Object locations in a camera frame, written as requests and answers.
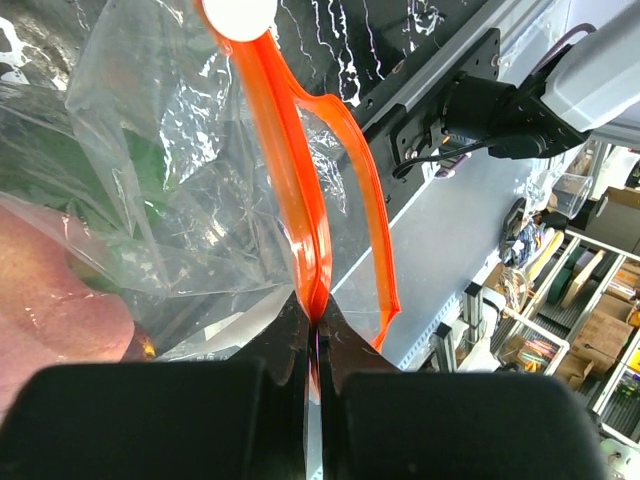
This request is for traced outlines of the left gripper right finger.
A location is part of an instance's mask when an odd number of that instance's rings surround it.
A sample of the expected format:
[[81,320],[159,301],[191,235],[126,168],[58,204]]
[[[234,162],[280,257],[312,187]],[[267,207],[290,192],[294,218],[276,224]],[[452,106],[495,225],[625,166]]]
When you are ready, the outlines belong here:
[[593,421],[535,374],[403,372],[330,302],[317,324],[327,479],[603,479]]

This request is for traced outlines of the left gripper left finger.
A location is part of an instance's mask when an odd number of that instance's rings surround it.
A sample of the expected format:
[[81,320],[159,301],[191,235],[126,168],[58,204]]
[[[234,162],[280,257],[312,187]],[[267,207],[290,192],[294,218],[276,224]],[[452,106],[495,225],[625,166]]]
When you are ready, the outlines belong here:
[[37,372],[1,426],[5,479],[302,479],[310,322],[295,296],[223,361]]

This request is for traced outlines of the pink fake peach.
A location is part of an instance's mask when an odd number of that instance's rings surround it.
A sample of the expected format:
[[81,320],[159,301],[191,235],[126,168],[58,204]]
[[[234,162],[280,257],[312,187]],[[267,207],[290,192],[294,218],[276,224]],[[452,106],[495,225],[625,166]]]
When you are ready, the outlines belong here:
[[1,209],[1,411],[40,369],[58,363],[118,362],[135,325],[116,294],[74,272],[67,250]]

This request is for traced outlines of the clear zip top bag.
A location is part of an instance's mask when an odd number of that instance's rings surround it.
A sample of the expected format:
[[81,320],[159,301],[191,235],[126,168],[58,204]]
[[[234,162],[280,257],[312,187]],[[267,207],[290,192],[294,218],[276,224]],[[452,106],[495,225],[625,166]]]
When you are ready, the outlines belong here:
[[[124,221],[79,218],[1,190],[63,245],[90,288],[118,295],[149,353],[201,356],[262,327],[257,308],[321,307],[368,253],[343,309],[380,348],[399,301],[370,150],[346,106],[308,94],[266,35],[216,33],[199,1],[5,1],[1,132],[75,139]],[[166,212],[151,226],[124,132],[164,150]]]

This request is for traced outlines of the dark green fake vegetable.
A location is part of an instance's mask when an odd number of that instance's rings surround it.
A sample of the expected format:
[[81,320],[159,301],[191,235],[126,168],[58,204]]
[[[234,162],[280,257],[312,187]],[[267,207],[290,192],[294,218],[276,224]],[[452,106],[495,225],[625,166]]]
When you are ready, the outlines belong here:
[[[133,131],[124,134],[144,212],[156,226],[166,212],[164,150]],[[73,215],[96,231],[126,229],[79,143],[46,127],[10,126],[1,132],[1,190]]]

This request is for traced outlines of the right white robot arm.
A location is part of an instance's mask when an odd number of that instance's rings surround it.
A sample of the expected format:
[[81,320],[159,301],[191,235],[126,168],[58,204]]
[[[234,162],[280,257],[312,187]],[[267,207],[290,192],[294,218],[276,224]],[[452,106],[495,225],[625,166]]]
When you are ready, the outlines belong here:
[[639,101],[639,4],[540,62],[520,86],[459,73],[437,96],[449,134],[494,158],[551,158]]

